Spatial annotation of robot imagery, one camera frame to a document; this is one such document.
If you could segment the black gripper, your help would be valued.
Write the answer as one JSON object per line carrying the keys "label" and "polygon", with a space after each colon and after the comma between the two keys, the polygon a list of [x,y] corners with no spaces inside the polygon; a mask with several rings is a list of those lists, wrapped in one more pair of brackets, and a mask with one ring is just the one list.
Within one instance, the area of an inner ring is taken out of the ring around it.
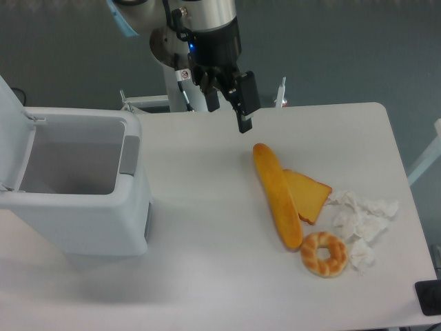
{"label": "black gripper", "polygon": [[260,109],[260,99],[254,73],[238,69],[240,54],[236,18],[217,29],[189,34],[188,60],[192,81],[203,92],[207,111],[220,108],[216,89],[221,90],[236,113],[239,132],[246,133],[252,129],[252,116]]}

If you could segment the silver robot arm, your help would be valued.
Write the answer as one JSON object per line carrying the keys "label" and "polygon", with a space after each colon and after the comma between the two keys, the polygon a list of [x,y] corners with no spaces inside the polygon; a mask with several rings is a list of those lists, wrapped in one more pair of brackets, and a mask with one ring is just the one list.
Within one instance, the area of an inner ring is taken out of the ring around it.
{"label": "silver robot arm", "polygon": [[162,66],[171,112],[213,112],[228,102],[245,133],[260,108],[253,72],[241,72],[234,1],[108,1],[127,36],[144,35]]}

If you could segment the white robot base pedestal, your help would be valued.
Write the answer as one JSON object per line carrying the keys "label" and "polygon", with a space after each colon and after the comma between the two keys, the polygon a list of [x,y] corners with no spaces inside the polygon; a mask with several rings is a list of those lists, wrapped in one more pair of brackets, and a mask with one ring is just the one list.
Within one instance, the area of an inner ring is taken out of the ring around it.
{"label": "white robot base pedestal", "polygon": [[165,26],[153,30],[150,49],[162,65],[171,112],[206,112],[205,97],[192,81],[189,69],[189,46],[177,38],[175,31]]}

